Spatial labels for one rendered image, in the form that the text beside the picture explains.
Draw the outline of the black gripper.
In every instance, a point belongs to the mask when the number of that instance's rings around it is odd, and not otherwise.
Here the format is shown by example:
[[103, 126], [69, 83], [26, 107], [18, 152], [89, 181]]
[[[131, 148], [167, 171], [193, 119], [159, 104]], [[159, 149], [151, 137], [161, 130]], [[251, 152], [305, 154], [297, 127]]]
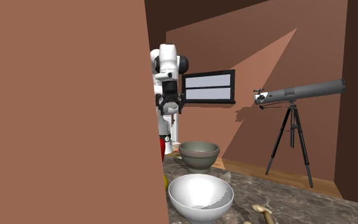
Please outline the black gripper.
[[169, 80], [162, 82], [162, 91], [163, 94], [155, 95], [155, 106], [157, 107], [160, 114], [164, 115], [164, 105], [166, 104], [165, 99], [174, 100], [174, 102], [178, 105], [178, 113], [182, 113], [182, 109], [184, 107], [185, 96], [183, 93], [178, 93], [177, 90], [177, 81]]

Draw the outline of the black framed window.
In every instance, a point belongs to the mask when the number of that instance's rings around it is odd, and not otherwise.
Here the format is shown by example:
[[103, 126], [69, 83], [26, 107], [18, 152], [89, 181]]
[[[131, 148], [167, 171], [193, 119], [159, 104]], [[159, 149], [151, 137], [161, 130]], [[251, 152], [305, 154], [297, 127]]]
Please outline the black framed window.
[[185, 103], [234, 104], [235, 70], [184, 74], [181, 89]]

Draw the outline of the grey green ceramic bowl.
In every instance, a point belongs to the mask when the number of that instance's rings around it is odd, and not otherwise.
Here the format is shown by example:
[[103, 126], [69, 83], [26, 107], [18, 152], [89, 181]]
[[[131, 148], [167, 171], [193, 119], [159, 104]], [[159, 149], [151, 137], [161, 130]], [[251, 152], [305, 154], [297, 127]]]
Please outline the grey green ceramic bowl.
[[220, 147], [205, 141], [188, 141], [179, 145], [179, 153], [190, 173], [207, 174], [217, 160]]

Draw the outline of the white bowl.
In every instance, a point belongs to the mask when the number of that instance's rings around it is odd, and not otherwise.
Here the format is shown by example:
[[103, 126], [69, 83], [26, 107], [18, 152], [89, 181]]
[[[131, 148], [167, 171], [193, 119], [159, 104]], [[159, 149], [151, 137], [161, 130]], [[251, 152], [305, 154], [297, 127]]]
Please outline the white bowl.
[[224, 180], [208, 174], [187, 174], [168, 187], [172, 205], [191, 224], [213, 224], [233, 204], [234, 191]]

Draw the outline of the grey telescope on tripod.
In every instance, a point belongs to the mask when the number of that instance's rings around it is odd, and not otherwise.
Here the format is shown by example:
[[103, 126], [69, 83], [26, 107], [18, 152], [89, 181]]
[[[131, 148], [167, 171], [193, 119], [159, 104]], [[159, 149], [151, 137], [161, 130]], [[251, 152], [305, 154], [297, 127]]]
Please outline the grey telescope on tripod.
[[295, 102], [298, 99], [306, 99], [312, 97], [320, 97], [325, 95], [344, 94], [347, 92], [347, 86], [345, 80], [339, 79], [334, 81], [327, 81], [322, 83], [316, 83], [311, 85], [303, 85], [300, 87], [285, 88], [282, 90], [274, 90], [265, 92], [263, 88], [253, 90], [254, 92], [254, 103], [259, 106], [260, 109], [271, 108], [271, 105], [281, 104], [288, 102], [289, 106], [285, 113], [284, 120], [282, 122], [277, 140], [273, 147], [273, 151], [266, 168], [265, 174], [268, 174], [272, 165], [273, 159], [275, 158], [277, 149], [279, 147], [282, 135], [285, 131], [285, 127], [288, 119], [290, 119], [290, 147], [294, 147], [294, 135], [298, 133], [301, 151], [303, 155], [304, 164], [306, 167], [306, 173], [308, 182], [311, 188], [313, 188], [313, 179], [310, 172], [310, 163], [305, 145], [305, 138], [303, 135], [303, 129], [299, 118], [299, 111]]

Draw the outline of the wooden spoon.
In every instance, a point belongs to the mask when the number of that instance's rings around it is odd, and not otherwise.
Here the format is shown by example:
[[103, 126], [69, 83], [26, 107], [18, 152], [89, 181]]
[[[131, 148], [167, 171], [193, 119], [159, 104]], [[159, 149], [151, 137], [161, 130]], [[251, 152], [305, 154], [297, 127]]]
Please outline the wooden spoon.
[[266, 224], [275, 224], [274, 221], [273, 221], [273, 218], [272, 218], [272, 211], [271, 210], [269, 210], [268, 208], [263, 207], [261, 205], [258, 205], [258, 204], [253, 204], [251, 206], [251, 208], [255, 212], [260, 213], [260, 214], [262, 214], [264, 216]]

